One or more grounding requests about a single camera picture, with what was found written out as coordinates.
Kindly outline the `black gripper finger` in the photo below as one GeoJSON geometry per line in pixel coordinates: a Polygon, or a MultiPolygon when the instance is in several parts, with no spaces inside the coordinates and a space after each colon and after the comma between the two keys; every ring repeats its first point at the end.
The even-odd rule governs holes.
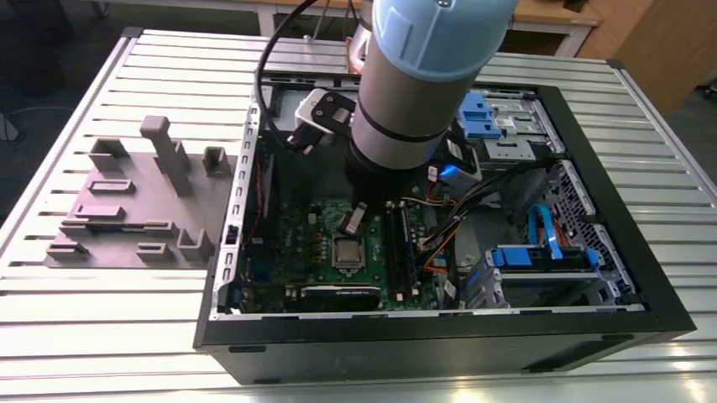
{"type": "Polygon", "coordinates": [[[344,235],[364,235],[366,233],[369,218],[368,205],[364,202],[360,202],[350,211],[345,212],[342,221],[338,225],[338,231],[344,235]]]}

